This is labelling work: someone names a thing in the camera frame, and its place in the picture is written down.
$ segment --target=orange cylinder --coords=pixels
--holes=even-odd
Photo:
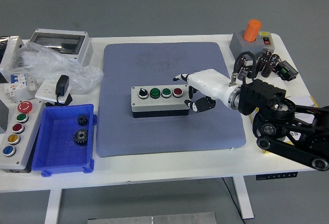
[[[243,39],[250,43],[254,42],[261,27],[262,22],[260,22],[259,20],[250,20],[247,29],[243,34]]]

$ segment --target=black gear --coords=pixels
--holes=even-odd
[[[81,129],[76,131],[73,136],[73,140],[79,146],[86,146],[88,142],[88,130]]]
[[[86,115],[79,115],[77,118],[77,122],[80,126],[85,126],[88,124],[88,119]]]

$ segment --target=blue bin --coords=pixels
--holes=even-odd
[[[86,115],[88,123],[78,124],[79,115]],[[52,174],[84,172],[94,170],[93,140],[97,116],[92,104],[76,106],[46,107],[42,121],[32,170],[41,171],[43,177]],[[74,134],[81,129],[88,130],[87,145],[79,146]]]

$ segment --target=blue mat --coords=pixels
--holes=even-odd
[[[224,106],[188,116],[133,118],[131,87],[184,84],[181,73],[213,68],[229,77],[216,43],[111,44],[104,50],[97,122],[101,157],[221,150],[246,143],[238,111]],[[202,97],[198,92],[193,100]]]

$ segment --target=robot finger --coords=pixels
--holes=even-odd
[[[189,86],[189,98],[193,98],[193,94],[197,92],[197,89],[193,88],[191,85]]]
[[[190,100],[185,100],[184,102],[190,109],[197,113],[213,109],[216,105],[216,101],[210,97],[202,97],[196,102],[191,102]]]
[[[187,77],[189,76],[189,74],[180,74],[177,75],[176,77],[173,78],[173,81],[177,81],[177,80],[184,80],[187,82]]]

